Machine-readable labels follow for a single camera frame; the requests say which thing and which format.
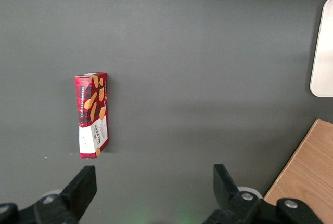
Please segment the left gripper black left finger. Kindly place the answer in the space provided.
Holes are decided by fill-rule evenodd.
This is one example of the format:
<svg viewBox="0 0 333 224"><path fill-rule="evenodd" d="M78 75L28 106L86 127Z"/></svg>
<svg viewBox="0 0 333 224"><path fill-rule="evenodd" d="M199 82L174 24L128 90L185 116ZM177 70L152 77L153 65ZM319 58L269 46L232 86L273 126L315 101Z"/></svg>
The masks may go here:
<svg viewBox="0 0 333 224"><path fill-rule="evenodd" d="M58 194L22 210L14 203L1 204L1 223L79 223L96 192L95 166L84 166Z"/></svg>

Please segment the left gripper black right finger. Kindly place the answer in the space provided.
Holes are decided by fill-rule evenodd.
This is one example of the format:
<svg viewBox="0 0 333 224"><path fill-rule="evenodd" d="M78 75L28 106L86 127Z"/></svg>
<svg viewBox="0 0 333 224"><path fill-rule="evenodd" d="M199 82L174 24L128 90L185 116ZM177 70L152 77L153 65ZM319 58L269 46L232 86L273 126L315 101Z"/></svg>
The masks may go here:
<svg viewBox="0 0 333 224"><path fill-rule="evenodd" d="M281 198L274 206L250 191L240 191L223 164L213 166L213 191L219 209L205 223L322 223L301 200Z"/></svg>

